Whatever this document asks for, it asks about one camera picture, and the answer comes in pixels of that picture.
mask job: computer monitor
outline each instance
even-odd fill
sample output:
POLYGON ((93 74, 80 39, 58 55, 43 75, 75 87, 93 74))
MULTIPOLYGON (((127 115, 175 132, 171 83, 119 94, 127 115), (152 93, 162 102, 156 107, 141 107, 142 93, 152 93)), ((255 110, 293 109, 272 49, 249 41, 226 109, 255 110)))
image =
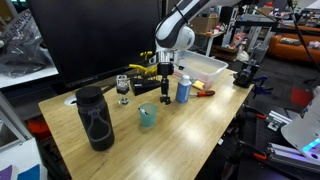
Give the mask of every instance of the computer monitor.
POLYGON ((158 0, 28 0, 66 87, 121 73, 155 50, 158 0))

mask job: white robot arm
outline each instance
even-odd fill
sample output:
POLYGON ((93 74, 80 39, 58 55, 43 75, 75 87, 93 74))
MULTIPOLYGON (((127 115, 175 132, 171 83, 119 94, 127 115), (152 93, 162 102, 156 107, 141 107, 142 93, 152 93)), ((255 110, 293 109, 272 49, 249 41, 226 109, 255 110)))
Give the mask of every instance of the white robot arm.
POLYGON ((158 74, 162 75, 160 102, 170 104, 168 75, 173 73, 170 58, 174 50, 189 49, 195 39, 187 24, 202 10, 210 6, 236 5, 241 0, 182 0, 165 16, 156 29, 156 57, 158 74))

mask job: black water bottle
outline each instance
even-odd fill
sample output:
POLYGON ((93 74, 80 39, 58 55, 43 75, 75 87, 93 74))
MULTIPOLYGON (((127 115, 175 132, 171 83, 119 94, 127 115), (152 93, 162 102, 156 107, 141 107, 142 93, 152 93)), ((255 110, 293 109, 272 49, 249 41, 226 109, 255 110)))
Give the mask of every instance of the black water bottle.
POLYGON ((88 86, 76 92, 77 107, 92 148, 108 149, 114 142, 109 109, 99 87, 88 86))

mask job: screwdriver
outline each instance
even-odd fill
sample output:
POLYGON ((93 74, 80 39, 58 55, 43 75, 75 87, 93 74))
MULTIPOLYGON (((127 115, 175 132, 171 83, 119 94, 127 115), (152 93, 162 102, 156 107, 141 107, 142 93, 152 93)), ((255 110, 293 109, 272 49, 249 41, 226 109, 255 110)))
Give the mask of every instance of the screwdriver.
POLYGON ((192 97, 204 97, 204 96, 213 96, 216 92, 209 90, 209 91, 201 91, 197 92, 197 94, 190 94, 192 97))

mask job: teal cup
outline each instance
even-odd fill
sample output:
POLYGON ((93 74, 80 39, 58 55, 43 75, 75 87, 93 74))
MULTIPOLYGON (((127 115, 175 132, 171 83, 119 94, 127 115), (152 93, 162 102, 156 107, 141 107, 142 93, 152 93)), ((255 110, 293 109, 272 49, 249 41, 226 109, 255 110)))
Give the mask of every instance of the teal cup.
POLYGON ((139 107, 142 126, 151 127, 154 125, 157 110, 157 106, 151 103, 145 103, 139 107))

